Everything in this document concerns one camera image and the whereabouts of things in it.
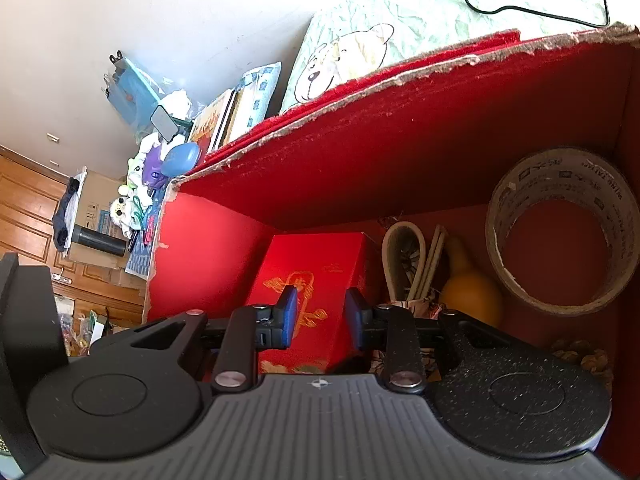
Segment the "clear packing tape roll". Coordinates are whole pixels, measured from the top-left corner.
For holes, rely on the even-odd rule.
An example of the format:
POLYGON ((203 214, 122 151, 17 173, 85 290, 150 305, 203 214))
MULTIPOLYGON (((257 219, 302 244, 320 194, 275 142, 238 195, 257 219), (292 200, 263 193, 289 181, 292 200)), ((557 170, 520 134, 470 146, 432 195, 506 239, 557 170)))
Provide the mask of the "clear packing tape roll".
POLYGON ((496 186, 486 246, 502 284, 559 316, 599 311, 639 262, 639 207, 605 159, 555 148, 521 160, 496 186))

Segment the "black cylinder bottle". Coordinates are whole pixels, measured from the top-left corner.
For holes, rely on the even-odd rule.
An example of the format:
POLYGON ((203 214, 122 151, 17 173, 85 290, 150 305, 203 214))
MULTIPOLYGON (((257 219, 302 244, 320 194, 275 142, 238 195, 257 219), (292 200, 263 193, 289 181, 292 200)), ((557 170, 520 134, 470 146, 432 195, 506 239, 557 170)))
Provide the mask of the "black cylinder bottle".
POLYGON ((100 252, 107 252, 117 257, 125 255, 128 246, 126 240, 84 228, 83 226, 78 226, 78 224, 74 225, 72 242, 100 252))

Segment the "small mirror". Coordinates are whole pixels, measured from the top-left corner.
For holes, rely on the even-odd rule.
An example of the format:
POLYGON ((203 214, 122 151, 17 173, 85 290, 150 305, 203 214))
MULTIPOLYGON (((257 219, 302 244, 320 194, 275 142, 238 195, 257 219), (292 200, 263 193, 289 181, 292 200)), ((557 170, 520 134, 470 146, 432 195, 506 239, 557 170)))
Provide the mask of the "small mirror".
POLYGON ((158 104, 150 116, 150 122, 160 137, 170 142, 179 132, 179 126, 175 119, 165 110, 162 104, 158 104))

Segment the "orange bottle gourd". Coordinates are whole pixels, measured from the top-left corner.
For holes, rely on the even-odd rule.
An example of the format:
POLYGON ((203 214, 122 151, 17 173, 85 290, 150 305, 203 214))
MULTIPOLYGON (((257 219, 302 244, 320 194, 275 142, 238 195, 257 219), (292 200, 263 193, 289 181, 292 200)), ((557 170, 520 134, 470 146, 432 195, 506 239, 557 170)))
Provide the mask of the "orange bottle gourd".
POLYGON ((449 310, 463 312, 497 327, 502 317, 498 287, 477 269, 461 240, 448 237, 445 248, 450 274, 440 293, 440 302, 449 310))

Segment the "green white frog toys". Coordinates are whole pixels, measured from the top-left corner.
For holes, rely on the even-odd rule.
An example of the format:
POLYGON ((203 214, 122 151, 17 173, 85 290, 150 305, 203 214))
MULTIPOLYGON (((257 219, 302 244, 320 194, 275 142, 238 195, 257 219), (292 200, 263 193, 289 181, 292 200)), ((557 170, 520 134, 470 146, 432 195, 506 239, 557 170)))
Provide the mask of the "green white frog toys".
POLYGON ((111 219, 128 240, 143 229, 146 211, 153 203, 149 188, 143 183, 144 161, 143 153, 128 159, 126 182, 119 185, 118 196, 111 203, 111 219))

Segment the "small red gift box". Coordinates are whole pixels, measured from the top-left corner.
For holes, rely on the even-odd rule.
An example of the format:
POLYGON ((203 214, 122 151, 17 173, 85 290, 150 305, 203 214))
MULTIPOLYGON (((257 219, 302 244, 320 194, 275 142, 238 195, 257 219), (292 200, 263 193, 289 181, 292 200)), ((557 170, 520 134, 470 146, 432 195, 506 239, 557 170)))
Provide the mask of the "small red gift box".
POLYGON ((274 304, 288 285, 297 290, 292 344, 260 352, 259 371, 332 373, 358 356, 344 308, 346 290, 358 288, 368 304, 385 294, 381 248, 358 232, 276 235, 248 301, 274 304))

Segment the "blue checkered cloth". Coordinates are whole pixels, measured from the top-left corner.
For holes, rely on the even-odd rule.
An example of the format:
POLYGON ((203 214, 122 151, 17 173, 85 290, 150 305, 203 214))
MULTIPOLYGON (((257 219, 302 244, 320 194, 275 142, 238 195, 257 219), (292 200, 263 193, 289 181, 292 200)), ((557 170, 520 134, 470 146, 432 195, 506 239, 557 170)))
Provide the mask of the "blue checkered cloth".
POLYGON ((130 246, 128 261, 125 271, 142 280, 147 280, 150 274, 152 250, 154 247, 155 232, 160 222, 165 197, 165 189, 156 190, 152 195, 152 204, 143 211, 141 217, 141 229, 134 231, 130 246))

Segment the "wooden door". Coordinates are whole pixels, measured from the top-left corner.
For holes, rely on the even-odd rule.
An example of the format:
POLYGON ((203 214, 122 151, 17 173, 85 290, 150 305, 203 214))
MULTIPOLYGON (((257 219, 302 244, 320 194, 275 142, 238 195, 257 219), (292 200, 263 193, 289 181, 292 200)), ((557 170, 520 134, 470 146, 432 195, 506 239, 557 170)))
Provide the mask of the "wooden door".
POLYGON ((74 327, 90 312, 112 324, 142 323, 143 294, 110 282, 110 271, 68 260, 53 243, 51 218, 66 188, 51 178, 3 156, 1 159, 1 252, 15 252, 25 266, 48 266, 55 295, 74 303, 74 327))

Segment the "stack of books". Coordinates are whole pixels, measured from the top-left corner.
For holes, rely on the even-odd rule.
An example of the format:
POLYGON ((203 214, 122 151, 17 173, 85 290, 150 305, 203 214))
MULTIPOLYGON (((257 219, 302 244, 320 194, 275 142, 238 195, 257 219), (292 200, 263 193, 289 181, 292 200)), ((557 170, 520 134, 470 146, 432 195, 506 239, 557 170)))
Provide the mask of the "stack of books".
POLYGON ((198 165, 207 155, 238 140, 265 119, 280 73, 280 62, 248 70, 234 88, 222 92, 202 109, 189 138, 198 144, 198 165))

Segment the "cardboard boxes pile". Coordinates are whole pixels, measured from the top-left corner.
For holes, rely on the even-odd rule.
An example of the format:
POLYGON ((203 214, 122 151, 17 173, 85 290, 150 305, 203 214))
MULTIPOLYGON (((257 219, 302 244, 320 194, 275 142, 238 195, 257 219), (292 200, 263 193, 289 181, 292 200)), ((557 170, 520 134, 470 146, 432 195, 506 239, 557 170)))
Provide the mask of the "cardboard boxes pile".
MULTIPOLYGON (((74 226, 96 231, 118 242, 128 245, 128 240, 122 234, 122 229, 116 226, 111 217, 111 206, 119 198, 120 182, 92 170, 85 170, 76 176, 81 182, 78 195, 74 226)), ((66 258, 74 263, 87 266, 120 270, 126 266, 128 252, 121 256, 92 248, 79 242, 71 242, 66 252, 66 258)))

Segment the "blue glasses case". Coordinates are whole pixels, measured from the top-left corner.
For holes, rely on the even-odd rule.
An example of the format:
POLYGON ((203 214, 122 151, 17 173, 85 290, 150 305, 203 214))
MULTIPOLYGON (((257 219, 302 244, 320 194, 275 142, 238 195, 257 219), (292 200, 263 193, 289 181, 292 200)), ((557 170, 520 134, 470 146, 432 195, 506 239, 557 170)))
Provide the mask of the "blue glasses case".
POLYGON ((167 153, 160 165, 160 172, 168 178, 183 176, 196 166, 199 157, 200 148, 195 142, 176 145, 167 153))

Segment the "large red cardboard box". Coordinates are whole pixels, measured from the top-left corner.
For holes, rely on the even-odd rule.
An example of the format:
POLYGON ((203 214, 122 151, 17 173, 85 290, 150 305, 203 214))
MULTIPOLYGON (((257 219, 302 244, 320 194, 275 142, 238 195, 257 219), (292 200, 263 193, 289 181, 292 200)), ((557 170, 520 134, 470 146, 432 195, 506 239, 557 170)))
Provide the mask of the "large red cardboard box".
MULTIPOLYGON (((445 221, 487 266, 483 214, 526 156, 582 148, 639 185, 639 32, 524 41, 498 34, 394 65, 266 120, 167 191, 145 315, 227 313, 247 298, 276 234, 356 229, 380 238, 403 214, 445 221)), ((607 307, 556 318, 518 302, 506 323, 534 338, 564 328, 613 350, 613 417, 599 451, 521 465, 460 444, 424 402, 373 379, 314 388, 280 380, 283 417, 253 393, 225 396, 154 460, 163 479, 602 479, 639 473, 639 284, 607 307)))

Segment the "blue gift bag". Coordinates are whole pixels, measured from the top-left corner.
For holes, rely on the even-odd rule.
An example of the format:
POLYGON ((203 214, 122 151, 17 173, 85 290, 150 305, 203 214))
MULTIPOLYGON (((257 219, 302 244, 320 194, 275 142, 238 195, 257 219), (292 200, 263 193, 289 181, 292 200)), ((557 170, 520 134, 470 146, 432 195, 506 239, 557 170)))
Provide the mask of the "blue gift bag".
POLYGON ((103 76, 107 101, 134 135, 143 138, 152 132, 151 115, 165 92, 121 50, 110 55, 110 62, 113 70, 103 76))

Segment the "brown pine cone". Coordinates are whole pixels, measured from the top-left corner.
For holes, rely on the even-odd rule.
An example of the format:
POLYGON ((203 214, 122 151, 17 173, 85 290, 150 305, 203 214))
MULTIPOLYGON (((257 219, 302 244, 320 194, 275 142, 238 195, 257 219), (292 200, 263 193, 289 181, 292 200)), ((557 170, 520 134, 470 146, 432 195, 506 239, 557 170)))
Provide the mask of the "brown pine cone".
POLYGON ((614 374, 605 350, 593 347, 585 340, 557 340, 552 344, 550 351, 563 362, 590 373, 608 390, 612 389, 614 374))

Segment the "purple toy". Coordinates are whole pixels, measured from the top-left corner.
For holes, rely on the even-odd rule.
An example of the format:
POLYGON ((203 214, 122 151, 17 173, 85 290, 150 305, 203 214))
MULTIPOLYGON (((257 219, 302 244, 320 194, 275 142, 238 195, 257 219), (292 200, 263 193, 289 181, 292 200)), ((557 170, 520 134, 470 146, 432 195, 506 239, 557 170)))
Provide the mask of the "purple toy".
POLYGON ((159 190, 168 180, 168 177, 162 173, 161 151, 160 146, 153 146, 143 162, 142 183, 151 190, 159 190))

